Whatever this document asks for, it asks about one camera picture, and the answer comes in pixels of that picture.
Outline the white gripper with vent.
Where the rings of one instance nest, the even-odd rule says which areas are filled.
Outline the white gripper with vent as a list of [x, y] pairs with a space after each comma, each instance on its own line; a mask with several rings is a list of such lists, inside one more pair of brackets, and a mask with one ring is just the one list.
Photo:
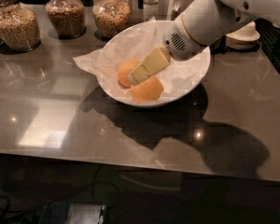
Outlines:
[[163, 33], [162, 43], [164, 47], [154, 48], [132, 70], [128, 75], [130, 83], [135, 86], [157, 75], [170, 64], [171, 56], [177, 61], [185, 61], [207, 48], [207, 45], [199, 42], [190, 33], [189, 28], [190, 22], [186, 20], [185, 14], [179, 15], [172, 21]]

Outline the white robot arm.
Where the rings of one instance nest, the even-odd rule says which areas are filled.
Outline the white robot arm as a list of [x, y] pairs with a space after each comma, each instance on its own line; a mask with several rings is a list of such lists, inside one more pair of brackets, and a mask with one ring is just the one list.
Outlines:
[[163, 45], [185, 61], [256, 19], [280, 28], [280, 0], [194, 0], [165, 30]]

